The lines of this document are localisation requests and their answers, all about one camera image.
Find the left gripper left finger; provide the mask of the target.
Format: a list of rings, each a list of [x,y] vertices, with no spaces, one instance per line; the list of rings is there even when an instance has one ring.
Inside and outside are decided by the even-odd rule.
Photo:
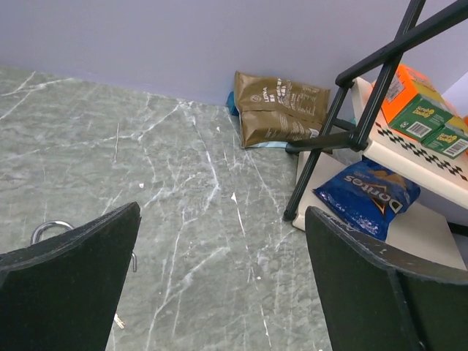
[[[140,221],[127,203],[1,254],[1,349],[105,350]]]

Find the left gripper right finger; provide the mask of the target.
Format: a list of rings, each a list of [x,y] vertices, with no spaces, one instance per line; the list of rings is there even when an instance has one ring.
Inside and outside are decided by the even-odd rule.
[[[306,240],[333,350],[466,350],[467,272],[419,258],[317,207]]]

